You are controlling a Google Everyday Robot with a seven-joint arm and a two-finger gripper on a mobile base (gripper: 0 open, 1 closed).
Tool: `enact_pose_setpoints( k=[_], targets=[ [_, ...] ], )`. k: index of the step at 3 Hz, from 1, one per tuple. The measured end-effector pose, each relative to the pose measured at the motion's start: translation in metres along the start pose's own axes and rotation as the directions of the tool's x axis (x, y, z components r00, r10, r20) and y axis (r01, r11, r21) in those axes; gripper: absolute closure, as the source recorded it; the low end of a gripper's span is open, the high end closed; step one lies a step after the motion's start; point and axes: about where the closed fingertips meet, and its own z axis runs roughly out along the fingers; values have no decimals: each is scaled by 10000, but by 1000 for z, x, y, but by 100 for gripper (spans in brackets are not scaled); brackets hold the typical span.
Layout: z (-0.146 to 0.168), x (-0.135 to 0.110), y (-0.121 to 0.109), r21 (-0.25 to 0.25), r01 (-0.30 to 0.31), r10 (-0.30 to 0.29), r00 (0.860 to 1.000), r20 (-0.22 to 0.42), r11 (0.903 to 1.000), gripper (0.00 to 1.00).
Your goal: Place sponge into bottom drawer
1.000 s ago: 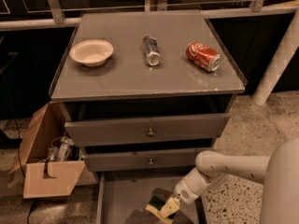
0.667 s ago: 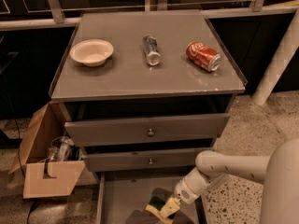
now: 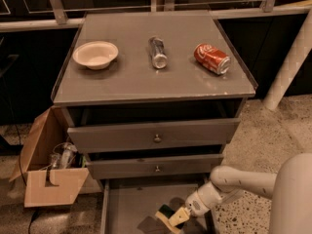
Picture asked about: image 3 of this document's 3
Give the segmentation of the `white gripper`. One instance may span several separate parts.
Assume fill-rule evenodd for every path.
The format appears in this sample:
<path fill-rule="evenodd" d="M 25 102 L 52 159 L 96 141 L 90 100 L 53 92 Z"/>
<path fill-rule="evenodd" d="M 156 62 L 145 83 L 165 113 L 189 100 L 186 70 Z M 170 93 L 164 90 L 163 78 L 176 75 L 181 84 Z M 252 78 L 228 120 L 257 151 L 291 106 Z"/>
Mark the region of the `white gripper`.
<path fill-rule="evenodd" d="M 201 216 L 207 213 L 210 208 L 211 196 L 196 190 L 185 200 L 186 207 L 180 207 L 176 211 L 171 211 L 169 224 L 172 227 L 180 228 L 191 215 Z"/>

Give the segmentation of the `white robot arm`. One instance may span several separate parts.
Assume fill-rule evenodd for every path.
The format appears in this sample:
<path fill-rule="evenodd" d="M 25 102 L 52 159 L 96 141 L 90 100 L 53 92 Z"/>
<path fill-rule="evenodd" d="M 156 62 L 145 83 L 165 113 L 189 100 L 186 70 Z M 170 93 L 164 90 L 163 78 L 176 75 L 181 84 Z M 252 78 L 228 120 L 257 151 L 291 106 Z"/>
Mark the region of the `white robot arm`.
<path fill-rule="evenodd" d="M 169 218 L 168 227 L 177 234 L 179 224 L 233 200 L 241 190 L 271 201 L 269 234 L 312 234 L 311 153 L 291 157 L 276 174 L 229 166 L 214 168 L 210 180 L 189 195 L 185 205 Z"/>

